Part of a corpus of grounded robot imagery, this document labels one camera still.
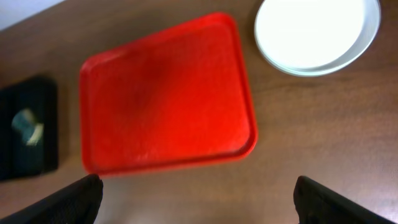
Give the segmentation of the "black plastic tray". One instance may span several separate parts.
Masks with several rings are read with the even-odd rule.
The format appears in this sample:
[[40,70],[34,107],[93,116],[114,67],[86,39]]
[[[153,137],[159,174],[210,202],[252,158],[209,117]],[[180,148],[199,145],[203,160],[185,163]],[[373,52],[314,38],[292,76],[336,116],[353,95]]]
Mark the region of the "black plastic tray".
[[58,168],[57,84],[36,76],[1,89],[1,181]]

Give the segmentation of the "green yellow sponge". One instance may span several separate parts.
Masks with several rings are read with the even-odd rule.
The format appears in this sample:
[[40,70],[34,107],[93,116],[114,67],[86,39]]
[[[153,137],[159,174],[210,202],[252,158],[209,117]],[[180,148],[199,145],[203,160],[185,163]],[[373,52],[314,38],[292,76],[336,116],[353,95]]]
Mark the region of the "green yellow sponge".
[[11,126],[21,135],[22,142],[27,146],[36,146],[44,135],[44,124],[38,122],[28,108],[13,117]]

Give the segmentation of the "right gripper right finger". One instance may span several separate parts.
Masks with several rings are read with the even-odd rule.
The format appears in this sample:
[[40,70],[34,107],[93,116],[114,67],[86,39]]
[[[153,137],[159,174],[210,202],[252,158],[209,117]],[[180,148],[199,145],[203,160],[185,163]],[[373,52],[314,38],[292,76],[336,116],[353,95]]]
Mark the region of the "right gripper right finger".
[[298,177],[294,205],[299,224],[394,224],[309,177]]

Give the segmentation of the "red plastic tray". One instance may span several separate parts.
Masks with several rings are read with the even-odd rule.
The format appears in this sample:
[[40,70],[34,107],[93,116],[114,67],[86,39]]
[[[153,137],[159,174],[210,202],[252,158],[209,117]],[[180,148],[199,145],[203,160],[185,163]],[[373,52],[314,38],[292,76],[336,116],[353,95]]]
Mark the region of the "red plastic tray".
[[93,55],[79,97],[89,173],[233,161],[258,139],[238,26],[223,12]]

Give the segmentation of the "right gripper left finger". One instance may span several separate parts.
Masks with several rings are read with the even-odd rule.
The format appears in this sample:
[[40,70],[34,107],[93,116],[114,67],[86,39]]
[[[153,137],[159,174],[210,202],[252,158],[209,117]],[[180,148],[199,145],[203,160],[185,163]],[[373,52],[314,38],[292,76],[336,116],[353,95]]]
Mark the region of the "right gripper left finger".
[[70,184],[48,197],[1,219],[9,224],[95,222],[103,199],[103,181],[96,174]]

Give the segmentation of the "white plate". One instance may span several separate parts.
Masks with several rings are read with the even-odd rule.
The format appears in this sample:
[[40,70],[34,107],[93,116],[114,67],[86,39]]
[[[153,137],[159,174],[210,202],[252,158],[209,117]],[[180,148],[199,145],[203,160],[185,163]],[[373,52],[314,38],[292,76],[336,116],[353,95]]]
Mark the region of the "white plate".
[[254,21],[254,38],[276,69],[317,77],[358,59],[380,23],[378,0],[264,0]]

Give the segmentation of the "light blue plate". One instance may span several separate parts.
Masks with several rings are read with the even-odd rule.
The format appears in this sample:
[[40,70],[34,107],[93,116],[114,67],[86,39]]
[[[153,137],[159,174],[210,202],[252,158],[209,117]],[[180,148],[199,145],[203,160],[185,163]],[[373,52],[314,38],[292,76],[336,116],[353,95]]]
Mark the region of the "light blue plate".
[[330,75],[332,73],[340,72],[342,70],[349,70],[350,68],[355,69],[356,67],[363,67],[365,63],[372,63],[373,49],[368,47],[366,50],[361,52],[359,55],[355,55],[354,57],[344,56],[324,65],[320,65],[312,68],[294,68],[288,67],[287,65],[282,65],[277,63],[275,60],[272,60],[269,57],[264,56],[264,60],[266,60],[271,66],[273,66],[276,70],[286,73],[288,75],[293,75],[296,77],[321,77],[325,75]]

